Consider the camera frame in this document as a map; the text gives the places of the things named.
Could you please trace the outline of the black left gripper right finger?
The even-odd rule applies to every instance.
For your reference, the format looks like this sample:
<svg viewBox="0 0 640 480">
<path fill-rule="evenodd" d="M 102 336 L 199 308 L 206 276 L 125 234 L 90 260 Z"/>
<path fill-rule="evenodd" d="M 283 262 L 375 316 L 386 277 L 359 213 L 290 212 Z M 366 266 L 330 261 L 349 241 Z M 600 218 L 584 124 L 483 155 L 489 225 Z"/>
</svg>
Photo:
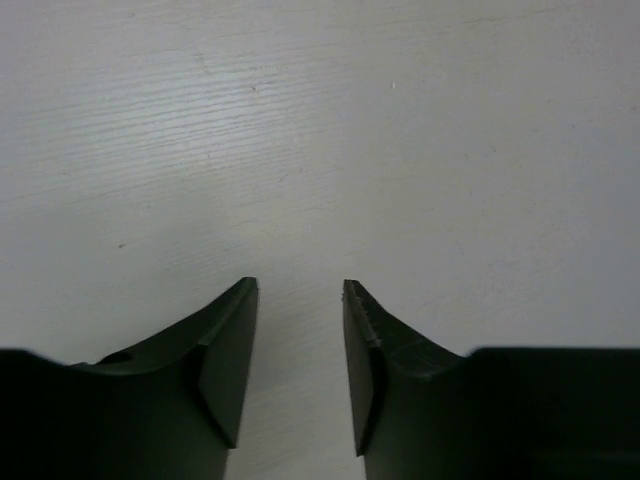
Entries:
<svg viewBox="0 0 640 480">
<path fill-rule="evenodd" d="M 356 453 L 370 479 L 635 479 L 635 349 L 459 356 L 343 285 Z"/>
</svg>

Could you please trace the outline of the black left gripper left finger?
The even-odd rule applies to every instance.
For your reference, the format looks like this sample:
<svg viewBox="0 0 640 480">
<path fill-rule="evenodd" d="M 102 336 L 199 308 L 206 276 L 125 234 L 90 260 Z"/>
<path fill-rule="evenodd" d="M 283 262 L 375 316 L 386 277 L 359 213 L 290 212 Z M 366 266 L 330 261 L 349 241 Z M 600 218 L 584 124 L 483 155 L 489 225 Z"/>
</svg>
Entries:
<svg viewBox="0 0 640 480">
<path fill-rule="evenodd" d="M 237 446 L 259 290 L 212 303 L 97 363 L 1 353 L 5 479 L 221 479 Z"/>
</svg>

